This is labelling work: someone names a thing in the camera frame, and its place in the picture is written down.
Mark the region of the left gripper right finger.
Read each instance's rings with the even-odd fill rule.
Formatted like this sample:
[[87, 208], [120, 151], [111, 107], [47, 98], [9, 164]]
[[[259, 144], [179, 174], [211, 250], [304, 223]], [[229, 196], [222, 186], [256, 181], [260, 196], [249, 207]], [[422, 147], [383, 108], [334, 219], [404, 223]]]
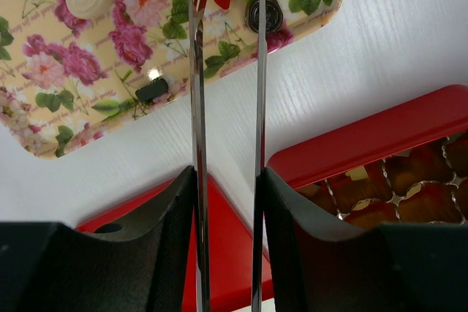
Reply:
[[362, 229], [262, 174], [278, 311], [465, 311], [467, 228], [391, 224]]

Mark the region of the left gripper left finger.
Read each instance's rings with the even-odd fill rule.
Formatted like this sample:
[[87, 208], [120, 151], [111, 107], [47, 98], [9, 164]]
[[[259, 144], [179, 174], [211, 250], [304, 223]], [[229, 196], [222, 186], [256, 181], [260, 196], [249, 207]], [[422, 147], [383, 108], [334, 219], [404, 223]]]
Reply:
[[180, 311], [194, 207], [194, 170], [107, 224], [1, 223], [3, 311]]

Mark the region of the red box lid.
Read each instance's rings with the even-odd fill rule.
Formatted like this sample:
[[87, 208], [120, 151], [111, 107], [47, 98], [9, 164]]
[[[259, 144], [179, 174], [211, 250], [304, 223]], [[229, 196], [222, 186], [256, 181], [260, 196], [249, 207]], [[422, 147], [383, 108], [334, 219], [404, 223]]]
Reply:
[[[76, 229], [95, 232], [154, 198], [170, 184], [161, 183], [119, 205], [81, 221]], [[211, 311], [251, 311], [252, 235], [232, 209], [221, 186], [208, 176]], [[182, 311], [196, 311], [195, 228], [189, 244]], [[271, 268], [263, 256], [262, 299], [273, 298]]]

